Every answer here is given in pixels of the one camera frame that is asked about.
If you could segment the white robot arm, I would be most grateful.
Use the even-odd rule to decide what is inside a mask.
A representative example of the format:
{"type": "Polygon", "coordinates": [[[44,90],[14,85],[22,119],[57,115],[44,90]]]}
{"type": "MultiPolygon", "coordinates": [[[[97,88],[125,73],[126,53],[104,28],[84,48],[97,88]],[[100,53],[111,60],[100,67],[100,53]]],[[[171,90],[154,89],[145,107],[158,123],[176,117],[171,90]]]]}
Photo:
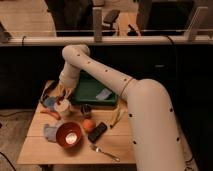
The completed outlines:
{"type": "Polygon", "coordinates": [[[175,112],[166,88],[137,80],[90,57],[86,45],[67,45],[60,83],[74,89],[82,70],[127,103],[137,171],[186,171],[175,112]]]}

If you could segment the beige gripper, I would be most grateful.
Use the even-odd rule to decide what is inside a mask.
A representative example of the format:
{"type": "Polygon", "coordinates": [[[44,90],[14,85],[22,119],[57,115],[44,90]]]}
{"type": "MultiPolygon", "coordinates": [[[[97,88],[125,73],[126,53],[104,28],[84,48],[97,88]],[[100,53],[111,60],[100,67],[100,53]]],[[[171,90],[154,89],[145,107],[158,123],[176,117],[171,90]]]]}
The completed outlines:
{"type": "Polygon", "coordinates": [[[58,90],[59,95],[61,97],[65,98],[65,99],[70,98],[72,96],[72,93],[73,93],[72,88],[66,87],[62,83],[59,83],[57,85],[57,90],[58,90]]]}

